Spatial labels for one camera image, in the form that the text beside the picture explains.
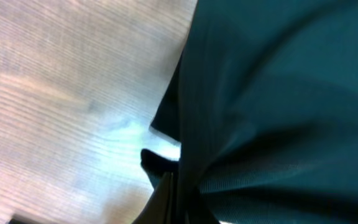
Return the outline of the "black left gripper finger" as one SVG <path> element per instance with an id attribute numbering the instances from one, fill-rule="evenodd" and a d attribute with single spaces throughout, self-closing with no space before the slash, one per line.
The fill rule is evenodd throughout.
<path id="1" fill-rule="evenodd" d="M 174 196 L 173 175 L 164 173 L 144 209 L 133 224 L 169 224 Z"/>

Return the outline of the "black t-shirt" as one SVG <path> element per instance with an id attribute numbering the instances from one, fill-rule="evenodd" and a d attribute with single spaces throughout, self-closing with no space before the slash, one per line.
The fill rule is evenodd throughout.
<path id="1" fill-rule="evenodd" d="M 171 223 L 358 223 L 358 0 L 204 0 L 151 124 Z"/>

